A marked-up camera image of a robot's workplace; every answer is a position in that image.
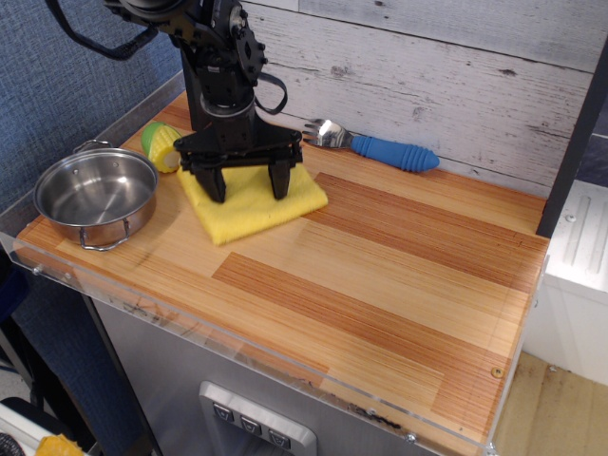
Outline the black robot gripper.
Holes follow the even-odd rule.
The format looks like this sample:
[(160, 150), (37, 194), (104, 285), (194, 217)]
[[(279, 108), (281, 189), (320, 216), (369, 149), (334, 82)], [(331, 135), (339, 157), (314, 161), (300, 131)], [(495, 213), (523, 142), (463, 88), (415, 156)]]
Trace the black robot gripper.
[(276, 200), (289, 192), (291, 168), (303, 161), (296, 130), (252, 120), (220, 119), (201, 131), (177, 139), (175, 149), (181, 165), (194, 175), (209, 198), (224, 203), (226, 184), (222, 168), (269, 165), (268, 172)]

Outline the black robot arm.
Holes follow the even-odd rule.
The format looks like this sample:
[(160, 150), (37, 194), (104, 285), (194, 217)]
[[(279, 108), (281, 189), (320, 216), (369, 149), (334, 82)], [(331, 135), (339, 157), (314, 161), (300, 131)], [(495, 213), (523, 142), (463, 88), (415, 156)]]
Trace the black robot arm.
[(180, 49), (193, 134), (175, 142), (183, 170), (222, 202), (225, 168), (268, 168), (276, 199), (288, 194), (291, 171), (302, 160), (300, 132), (267, 123), (255, 89), (264, 81), (265, 46), (238, 1), (107, 1), (125, 21), (170, 36)]

